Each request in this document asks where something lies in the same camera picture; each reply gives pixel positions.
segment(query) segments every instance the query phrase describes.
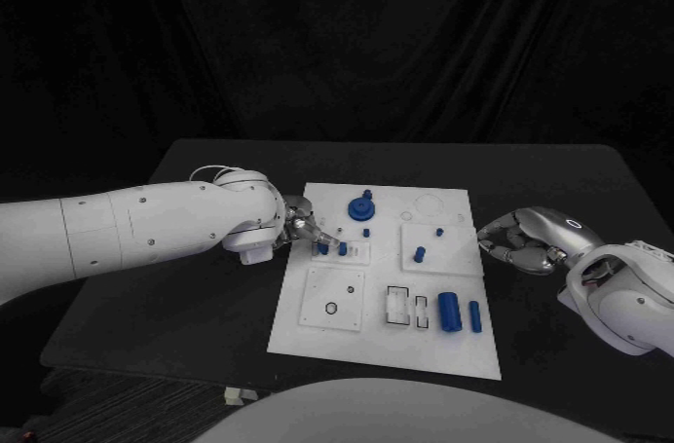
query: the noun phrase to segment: robotic hand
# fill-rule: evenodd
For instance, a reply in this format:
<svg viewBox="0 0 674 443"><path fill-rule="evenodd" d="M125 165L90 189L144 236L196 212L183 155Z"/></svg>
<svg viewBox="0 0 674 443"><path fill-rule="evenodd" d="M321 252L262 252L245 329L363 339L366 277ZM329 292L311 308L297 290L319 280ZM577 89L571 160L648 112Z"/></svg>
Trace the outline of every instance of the robotic hand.
<svg viewBox="0 0 674 443"><path fill-rule="evenodd" d="M220 167L213 182L194 173ZM0 204L0 305L30 290L160 263L222 242L251 265L298 239L339 246L316 227L311 203L282 197L267 177L204 166L184 182Z"/></svg>
<svg viewBox="0 0 674 443"><path fill-rule="evenodd" d="M505 231L512 248L487 238ZM477 232L480 248L526 274L570 270L557 299L616 349L674 356L674 255L639 240L604 244L575 219L542 207L516 209Z"/></svg>

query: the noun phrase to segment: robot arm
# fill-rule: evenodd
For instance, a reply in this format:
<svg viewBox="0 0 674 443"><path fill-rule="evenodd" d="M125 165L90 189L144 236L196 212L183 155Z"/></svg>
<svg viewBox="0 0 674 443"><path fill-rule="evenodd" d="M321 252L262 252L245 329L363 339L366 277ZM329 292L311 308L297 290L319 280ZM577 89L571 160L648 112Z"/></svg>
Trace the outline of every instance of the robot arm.
<svg viewBox="0 0 674 443"><path fill-rule="evenodd" d="M512 248L487 237L506 232ZM516 209L477 233L480 248L522 272L570 270L557 299L616 349L674 356L674 256L642 241L603 244L577 220L552 209Z"/></svg>
<svg viewBox="0 0 674 443"><path fill-rule="evenodd" d="M0 305L39 287L173 260L219 242L242 264L269 260L272 249L300 238L336 246L310 207L242 169L213 183L0 204Z"/></svg>

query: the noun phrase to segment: wire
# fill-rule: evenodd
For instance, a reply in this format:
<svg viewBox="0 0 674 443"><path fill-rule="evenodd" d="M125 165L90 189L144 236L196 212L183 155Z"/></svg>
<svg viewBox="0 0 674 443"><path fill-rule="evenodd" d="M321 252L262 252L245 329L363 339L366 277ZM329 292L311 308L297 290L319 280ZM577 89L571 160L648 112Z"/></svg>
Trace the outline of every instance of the wire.
<svg viewBox="0 0 674 443"><path fill-rule="evenodd" d="M203 170L203 168L220 168L222 170L217 172L217 175L215 176L213 178L213 182L217 180L217 177L220 176L220 174L223 172L226 172L228 170L242 170L241 167L229 167L229 166L203 166L200 167L193 173L192 175L189 176L189 181L192 181L192 177L194 175L194 173L199 171L199 170Z"/></svg>

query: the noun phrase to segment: black table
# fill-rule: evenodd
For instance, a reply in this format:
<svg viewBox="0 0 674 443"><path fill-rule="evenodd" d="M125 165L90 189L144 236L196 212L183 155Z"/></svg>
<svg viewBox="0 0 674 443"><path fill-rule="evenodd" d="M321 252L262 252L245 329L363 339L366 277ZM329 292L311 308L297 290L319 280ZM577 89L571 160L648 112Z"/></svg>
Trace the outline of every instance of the black table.
<svg viewBox="0 0 674 443"><path fill-rule="evenodd" d="M190 139L174 143L150 183L186 180L212 164L261 171L284 194L300 195L307 181L467 189L477 229L506 211L542 205L577 217L606 242L674 248L648 195L604 146ZM93 277L43 364L269 391L340 378L415 380L496 395L604 431L674 437L661 405L674 395L674 358L659 351L633 357L601 342L555 301L561 271L531 277L483 257L495 382L267 353L287 253L285 247L272 261L242 266L217 245Z"/></svg>

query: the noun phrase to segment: black backdrop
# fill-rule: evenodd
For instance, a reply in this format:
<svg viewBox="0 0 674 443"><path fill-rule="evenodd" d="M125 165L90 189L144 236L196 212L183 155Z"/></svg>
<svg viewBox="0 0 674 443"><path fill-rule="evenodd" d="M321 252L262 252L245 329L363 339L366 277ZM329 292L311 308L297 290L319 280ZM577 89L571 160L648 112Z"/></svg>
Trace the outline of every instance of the black backdrop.
<svg viewBox="0 0 674 443"><path fill-rule="evenodd" d="M0 0L0 203L144 182L179 137L584 142L623 153L671 221L672 12L669 0ZM77 286L1 309L23 358L2 376L39 369Z"/></svg>

